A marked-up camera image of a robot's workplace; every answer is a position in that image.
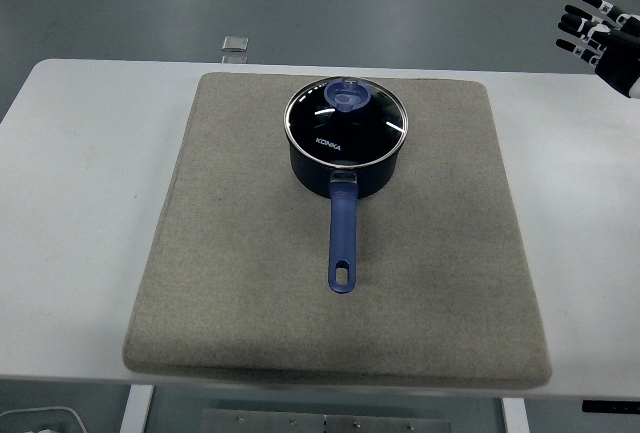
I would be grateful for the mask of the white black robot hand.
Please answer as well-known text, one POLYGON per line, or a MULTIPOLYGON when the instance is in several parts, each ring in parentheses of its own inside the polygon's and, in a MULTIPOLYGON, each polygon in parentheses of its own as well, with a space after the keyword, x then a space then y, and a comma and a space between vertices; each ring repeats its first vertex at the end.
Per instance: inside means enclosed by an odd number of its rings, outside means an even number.
POLYGON ((581 0, 599 16, 566 5, 558 28, 578 43, 556 46, 590 65, 595 74, 626 98, 639 98, 639 15, 606 0, 581 0))

